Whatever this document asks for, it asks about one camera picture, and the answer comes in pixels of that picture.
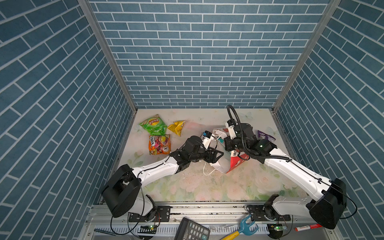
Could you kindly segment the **red white paper gift bag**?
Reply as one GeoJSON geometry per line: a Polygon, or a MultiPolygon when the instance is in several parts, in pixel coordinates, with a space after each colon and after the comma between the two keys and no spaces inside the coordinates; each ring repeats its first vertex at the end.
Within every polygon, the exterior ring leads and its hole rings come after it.
{"type": "Polygon", "coordinates": [[[224,153],[224,155],[215,163],[210,164],[215,170],[227,174],[228,172],[235,169],[238,165],[250,159],[250,157],[244,152],[239,150],[227,152],[224,146],[224,138],[229,137],[228,129],[220,128],[213,129],[212,140],[210,143],[211,148],[215,148],[218,151],[224,153]]]}

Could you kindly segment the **purple snack packet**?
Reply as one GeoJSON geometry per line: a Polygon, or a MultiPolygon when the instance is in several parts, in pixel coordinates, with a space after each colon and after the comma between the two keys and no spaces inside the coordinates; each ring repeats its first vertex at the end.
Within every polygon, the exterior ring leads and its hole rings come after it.
{"type": "Polygon", "coordinates": [[[269,134],[266,134],[260,130],[257,131],[257,137],[258,137],[258,140],[268,140],[271,143],[274,143],[276,141],[275,137],[269,134]]]}

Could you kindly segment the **yellow snack packet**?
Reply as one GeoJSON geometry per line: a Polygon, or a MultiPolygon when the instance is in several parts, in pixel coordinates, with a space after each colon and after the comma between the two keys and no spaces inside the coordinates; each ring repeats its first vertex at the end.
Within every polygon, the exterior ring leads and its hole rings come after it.
{"type": "Polygon", "coordinates": [[[167,129],[180,137],[182,135],[182,130],[185,123],[186,121],[175,121],[171,125],[169,125],[167,129]]]}

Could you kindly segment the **orange colourful snack packet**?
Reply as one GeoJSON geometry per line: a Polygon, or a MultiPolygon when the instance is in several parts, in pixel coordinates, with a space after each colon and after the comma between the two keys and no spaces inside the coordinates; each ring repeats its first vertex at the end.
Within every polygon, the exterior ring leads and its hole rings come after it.
{"type": "Polygon", "coordinates": [[[168,155],[171,153],[170,135],[149,136],[150,155],[168,155]]]}

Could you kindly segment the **green snack packet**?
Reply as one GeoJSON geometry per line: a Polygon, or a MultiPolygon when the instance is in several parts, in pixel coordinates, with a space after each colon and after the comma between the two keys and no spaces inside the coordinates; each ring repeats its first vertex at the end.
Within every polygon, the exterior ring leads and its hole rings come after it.
{"type": "Polygon", "coordinates": [[[158,114],[144,120],[140,126],[151,136],[165,135],[168,127],[158,114]]]}

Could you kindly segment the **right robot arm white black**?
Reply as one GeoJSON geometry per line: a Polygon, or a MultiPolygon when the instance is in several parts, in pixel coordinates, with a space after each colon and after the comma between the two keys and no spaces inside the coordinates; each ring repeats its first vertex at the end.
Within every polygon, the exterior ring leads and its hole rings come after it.
{"type": "Polygon", "coordinates": [[[240,138],[226,137],[226,151],[244,152],[250,159],[278,171],[304,190],[306,197],[274,196],[265,204],[269,218],[276,215],[293,215],[312,218],[324,228],[334,229],[347,208],[347,186],[336,178],[330,180],[290,158],[268,140],[242,142],[240,138]]]}

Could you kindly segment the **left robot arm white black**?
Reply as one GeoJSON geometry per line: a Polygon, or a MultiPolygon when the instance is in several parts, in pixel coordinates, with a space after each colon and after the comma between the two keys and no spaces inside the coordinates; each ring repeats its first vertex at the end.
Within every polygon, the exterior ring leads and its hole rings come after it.
{"type": "Polygon", "coordinates": [[[163,160],[135,168],[127,164],[120,166],[101,189],[112,217],[131,213],[151,221],[158,212],[158,206],[150,196],[144,195],[143,187],[182,172],[194,162],[216,163],[224,153],[210,146],[213,139],[191,136],[180,149],[171,152],[163,160]]]}

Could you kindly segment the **blue yellow clamp tool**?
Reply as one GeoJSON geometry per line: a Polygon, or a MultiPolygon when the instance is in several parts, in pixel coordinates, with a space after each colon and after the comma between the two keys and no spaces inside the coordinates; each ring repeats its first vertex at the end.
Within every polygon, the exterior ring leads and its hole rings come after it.
{"type": "Polygon", "coordinates": [[[253,230],[251,230],[251,227],[255,224],[255,221],[251,221],[247,223],[247,221],[250,220],[251,218],[252,218],[252,215],[248,215],[247,217],[242,219],[239,225],[239,229],[236,232],[231,233],[228,236],[225,236],[224,238],[222,238],[222,240],[234,240],[240,234],[244,234],[246,236],[251,236],[255,234],[259,230],[259,227],[258,225],[256,225],[256,227],[253,230]]]}

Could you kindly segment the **black calculator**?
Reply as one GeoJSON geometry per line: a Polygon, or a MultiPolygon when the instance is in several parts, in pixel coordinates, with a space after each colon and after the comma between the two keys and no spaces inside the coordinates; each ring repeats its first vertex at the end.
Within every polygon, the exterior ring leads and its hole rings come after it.
{"type": "Polygon", "coordinates": [[[192,220],[183,218],[174,240],[208,240],[210,230],[192,220]]]}

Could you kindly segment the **red white marker pen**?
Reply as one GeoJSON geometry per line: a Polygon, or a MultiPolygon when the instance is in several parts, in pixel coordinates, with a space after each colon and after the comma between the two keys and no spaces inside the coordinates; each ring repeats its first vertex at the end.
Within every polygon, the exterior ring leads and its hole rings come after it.
{"type": "Polygon", "coordinates": [[[307,230],[312,230],[312,229],[317,229],[317,228],[322,228],[322,227],[323,226],[320,224],[306,225],[306,226],[296,227],[295,231],[301,232],[301,231],[307,231],[307,230]]]}

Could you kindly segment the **aluminium front rail frame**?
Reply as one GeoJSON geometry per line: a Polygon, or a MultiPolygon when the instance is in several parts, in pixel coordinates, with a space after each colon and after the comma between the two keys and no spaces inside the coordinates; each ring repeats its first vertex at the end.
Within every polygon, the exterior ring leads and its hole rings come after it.
{"type": "Polygon", "coordinates": [[[234,232],[240,221],[250,215],[246,207],[256,207],[254,214],[255,223],[258,225],[272,224],[264,209],[271,208],[281,215],[279,223],[293,221],[295,224],[314,224],[315,219],[310,216],[306,204],[308,197],[285,198],[278,197],[272,204],[263,201],[239,202],[157,202],[157,215],[149,221],[137,214],[125,214],[113,218],[107,205],[93,205],[85,222],[80,240],[90,240],[97,230],[105,231],[111,237],[139,235],[143,226],[156,226],[156,236],[170,236],[175,234],[177,225],[183,218],[190,219],[200,225],[211,228],[212,234],[227,235],[234,232]]]}

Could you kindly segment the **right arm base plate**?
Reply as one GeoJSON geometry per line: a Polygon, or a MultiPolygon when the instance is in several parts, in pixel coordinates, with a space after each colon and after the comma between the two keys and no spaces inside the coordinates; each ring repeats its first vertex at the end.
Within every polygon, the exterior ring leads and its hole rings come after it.
{"type": "Polygon", "coordinates": [[[247,205],[247,212],[251,215],[252,221],[291,221],[290,215],[279,215],[271,207],[265,207],[264,205],[247,205]]]}

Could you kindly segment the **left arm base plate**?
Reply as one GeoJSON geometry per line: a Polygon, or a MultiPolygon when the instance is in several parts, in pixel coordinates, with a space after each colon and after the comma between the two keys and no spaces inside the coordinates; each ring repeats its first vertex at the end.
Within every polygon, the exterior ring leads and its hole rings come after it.
{"type": "Polygon", "coordinates": [[[148,214],[140,216],[139,214],[129,214],[129,222],[169,222],[171,206],[157,206],[148,214]]]}

